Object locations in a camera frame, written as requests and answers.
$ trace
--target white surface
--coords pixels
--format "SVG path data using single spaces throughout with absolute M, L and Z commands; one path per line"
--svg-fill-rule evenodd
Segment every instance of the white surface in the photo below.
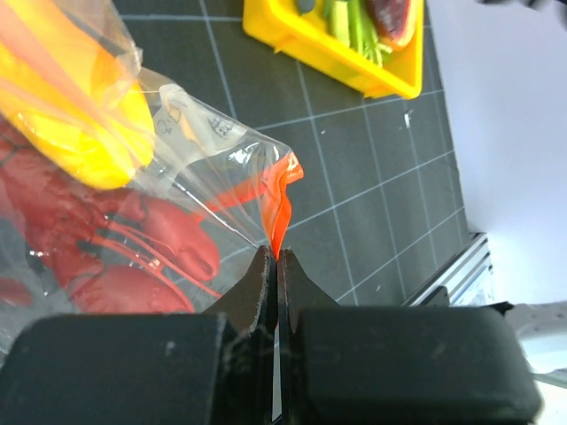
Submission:
M 536 420 L 537 425 L 564 425 L 567 423 L 567 390 L 536 381 L 543 399 L 543 408 Z
M 567 302 L 518 304 L 506 312 L 534 374 L 567 368 Z
M 556 2 L 428 0 L 466 212 L 500 300 L 567 299 L 567 29 Z

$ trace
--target yellow plastic tray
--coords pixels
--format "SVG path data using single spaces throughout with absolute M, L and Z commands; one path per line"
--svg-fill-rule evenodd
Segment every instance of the yellow plastic tray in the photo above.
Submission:
M 419 0 L 416 33 L 409 45 L 396 51 L 381 68 L 346 47 L 327 32 L 323 18 L 325 0 L 299 15 L 296 0 L 245 0 L 245 32 L 293 58 L 326 73 L 364 94 L 383 97 L 397 94 L 407 99 L 422 90 L 423 0 Z

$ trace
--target lobster claw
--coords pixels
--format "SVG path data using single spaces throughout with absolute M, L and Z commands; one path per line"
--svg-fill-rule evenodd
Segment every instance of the lobster claw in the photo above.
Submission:
M 221 257 L 214 241 L 178 206 L 156 197 L 143 197 L 148 212 L 144 232 L 163 243 L 155 249 L 194 279 L 206 282 L 218 273 Z
M 88 313 L 189 312 L 184 296 L 144 270 L 110 265 L 98 275 L 74 281 L 69 298 Z
M 211 281 L 219 273 L 221 257 L 216 244 L 179 206 L 134 189 L 99 192 L 91 202 L 104 213 L 140 223 L 142 237 L 192 280 Z M 128 229 L 115 222 L 109 220 L 107 227 L 128 236 Z

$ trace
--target red toy food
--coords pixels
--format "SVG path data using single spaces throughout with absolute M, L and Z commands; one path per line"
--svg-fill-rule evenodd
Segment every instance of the red toy food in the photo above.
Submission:
M 380 42 L 394 50 L 406 47 L 414 36 L 418 0 L 366 0 Z
M 42 254 L 43 264 L 84 312 L 193 311 L 189 299 L 163 274 L 164 267 L 220 296 L 203 283 L 217 275 L 219 252 L 194 216 L 135 189 L 101 191 L 85 186 L 51 163 L 3 118 L 0 218 L 9 220 Z M 138 248 L 102 237 L 101 231 L 112 231 Z M 118 252 L 135 267 L 107 265 L 82 249 L 85 244 Z M 14 282 L 4 286 L 11 294 L 17 287 Z

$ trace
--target dark gray cutting mat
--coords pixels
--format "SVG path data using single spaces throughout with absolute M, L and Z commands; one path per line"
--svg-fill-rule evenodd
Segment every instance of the dark gray cutting mat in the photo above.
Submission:
M 115 3 L 145 66 L 295 150 L 284 246 L 342 304 L 397 305 L 467 243 L 429 25 L 423 94 L 364 100 L 245 35 L 242 0 Z

